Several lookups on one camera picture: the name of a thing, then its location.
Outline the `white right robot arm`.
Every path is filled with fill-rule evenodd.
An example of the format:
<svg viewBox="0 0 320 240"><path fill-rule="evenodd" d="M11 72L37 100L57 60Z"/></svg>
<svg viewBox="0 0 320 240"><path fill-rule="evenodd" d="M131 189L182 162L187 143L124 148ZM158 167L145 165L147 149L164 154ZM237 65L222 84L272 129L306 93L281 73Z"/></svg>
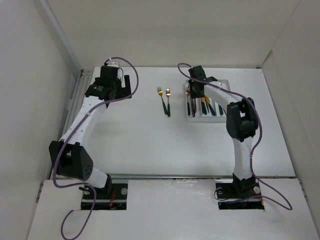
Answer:
<svg viewBox="0 0 320 240"><path fill-rule="evenodd" d="M207 77L202 66L189 70L189 87L192 97L208 97L219 104L226 113L226 130L234 145L234 170L232 182L216 183L217 199L245 199L257 186L251 170L251 150L253 138L258 128L258 120L251 106L252 99L246 101L238 93L225 88L214 77Z"/></svg>

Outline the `rose gold fork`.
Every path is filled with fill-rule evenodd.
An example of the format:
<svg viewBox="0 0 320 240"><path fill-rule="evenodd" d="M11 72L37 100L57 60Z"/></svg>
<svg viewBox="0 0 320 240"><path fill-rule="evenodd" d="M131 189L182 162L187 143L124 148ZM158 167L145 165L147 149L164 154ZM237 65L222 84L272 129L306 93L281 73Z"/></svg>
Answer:
<svg viewBox="0 0 320 240"><path fill-rule="evenodd" d="M197 100L195 98L190 98L191 101L191 112L192 112L192 117L195 118L196 117L196 113L197 113Z"/></svg>

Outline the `gold fork green handle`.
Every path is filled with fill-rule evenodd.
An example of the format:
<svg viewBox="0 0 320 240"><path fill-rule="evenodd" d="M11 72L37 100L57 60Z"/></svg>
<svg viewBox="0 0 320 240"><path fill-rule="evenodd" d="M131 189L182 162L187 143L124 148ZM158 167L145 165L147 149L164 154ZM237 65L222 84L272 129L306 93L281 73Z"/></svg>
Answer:
<svg viewBox="0 0 320 240"><path fill-rule="evenodd" d="M185 94L186 94L186 102L187 102L187 115L190 116L191 115L191 107L190 107L190 102L189 102L189 96L190 96L190 91L189 88L187 87L185 89Z"/></svg>
<svg viewBox="0 0 320 240"><path fill-rule="evenodd" d="M160 96L161 98L161 102L162 102L162 107L163 107L163 111L164 111L164 114L167 115L168 112L167 112L167 107L165 105L165 102L164 102L164 99L163 99L163 91L162 91L162 88L159 86L157 87L157 93L158 95Z"/></svg>
<svg viewBox="0 0 320 240"><path fill-rule="evenodd" d="M170 88L166 88L166 97L167 97L167 116L171 116L171 107L170 107L170 97L171 97L171 91Z"/></svg>

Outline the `gold spoon green handle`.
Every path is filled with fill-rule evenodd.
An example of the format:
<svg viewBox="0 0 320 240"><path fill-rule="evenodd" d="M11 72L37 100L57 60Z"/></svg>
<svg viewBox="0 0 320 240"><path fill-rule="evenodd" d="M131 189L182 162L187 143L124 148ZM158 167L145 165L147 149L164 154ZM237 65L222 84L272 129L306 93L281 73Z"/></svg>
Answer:
<svg viewBox="0 0 320 240"><path fill-rule="evenodd" d="M221 115L221 116L223 116L224 115L224 110L223 110L223 108L219 105L218 106L218 110L219 110L219 114Z"/></svg>

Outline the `aluminium rail frame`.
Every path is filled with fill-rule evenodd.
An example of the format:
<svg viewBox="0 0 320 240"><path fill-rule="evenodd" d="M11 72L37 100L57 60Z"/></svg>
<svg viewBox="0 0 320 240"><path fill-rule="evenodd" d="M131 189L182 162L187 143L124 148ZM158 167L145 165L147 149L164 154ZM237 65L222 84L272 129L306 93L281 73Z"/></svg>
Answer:
<svg viewBox="0 0 320 240"><path fill-rule="evenodd" d="M67 132L78 114L93 73L93 68L84 68L80 70L77 77L71 76L57 140Z"/></svg>

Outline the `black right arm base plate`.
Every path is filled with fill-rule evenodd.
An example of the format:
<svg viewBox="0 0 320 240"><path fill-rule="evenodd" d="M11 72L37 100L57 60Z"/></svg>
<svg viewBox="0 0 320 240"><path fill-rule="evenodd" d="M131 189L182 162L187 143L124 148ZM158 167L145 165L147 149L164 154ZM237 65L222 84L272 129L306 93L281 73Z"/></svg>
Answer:
<svg viewBox="0 0 320 240"><path fill-rule="evenodd" d="M219 210L264 210L261 188L258 182L244 190L237 190L232 180L217 180L214 197Z"/></svg>

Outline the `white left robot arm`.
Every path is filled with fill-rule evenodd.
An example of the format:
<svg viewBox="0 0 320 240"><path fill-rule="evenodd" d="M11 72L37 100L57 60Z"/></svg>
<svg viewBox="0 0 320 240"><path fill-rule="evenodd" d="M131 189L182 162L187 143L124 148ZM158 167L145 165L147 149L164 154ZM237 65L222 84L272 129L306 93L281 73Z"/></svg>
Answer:
<svg viewBox="0 0 320 240"><path fill-rule="evenodd" d="M100 198L111 195L111 177L94 166L85 147L94 126L107 110L108 102L130 94L130 77L123 73L117 62L100 68L100 75L91 81L71 126L60 140L53 140L49 145L51 162L57 175L88 183Z"/></svg>

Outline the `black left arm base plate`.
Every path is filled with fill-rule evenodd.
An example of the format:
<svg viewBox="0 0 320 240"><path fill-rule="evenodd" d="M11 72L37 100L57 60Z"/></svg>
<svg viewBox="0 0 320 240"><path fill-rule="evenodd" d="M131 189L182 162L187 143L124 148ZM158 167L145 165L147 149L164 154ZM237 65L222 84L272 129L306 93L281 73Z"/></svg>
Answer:
<svg viewBox="0 0 320 240"><path fill-rule="evenodd" d="M129 181L127 179L114 179L112 181L110 192L107 192L100 188L95 188L96 200L93 210L126 210L129 186L128 183ZM82 191L80 209L90 210L94 201L93 190L86 185L80 186L78 189Z"/></svg>

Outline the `white three-compartment cutlery tray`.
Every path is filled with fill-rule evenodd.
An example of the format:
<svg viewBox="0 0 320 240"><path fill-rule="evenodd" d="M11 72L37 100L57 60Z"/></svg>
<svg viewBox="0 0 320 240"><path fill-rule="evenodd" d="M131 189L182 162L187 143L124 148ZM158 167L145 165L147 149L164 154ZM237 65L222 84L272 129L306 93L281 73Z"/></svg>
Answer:
<svg viewBox="0 0 320 240"><path fill-rule="evenodd" d="M202 114L202 109L201 109L201 101L200 98L196 98L196 108L197 108L197 112L195 117L192 116L192 107L191 107L191 97L189 96L189 104L190 104L190 116L188 116L187 113L187 97L185 95L185 116L188 122L193 122L193 123L225 123L227 120L227 115L226 115L226 111L223 111L224 114L220 115L219 113L219 105L217 102L214 101L213 98L211 98L213 95L210 93L209 96L204 96L205 99L209 99L210 104L212 105L216 116L212 116L207 103L205 102L206 105L206 110L207 110L207 115Z"/></svg>

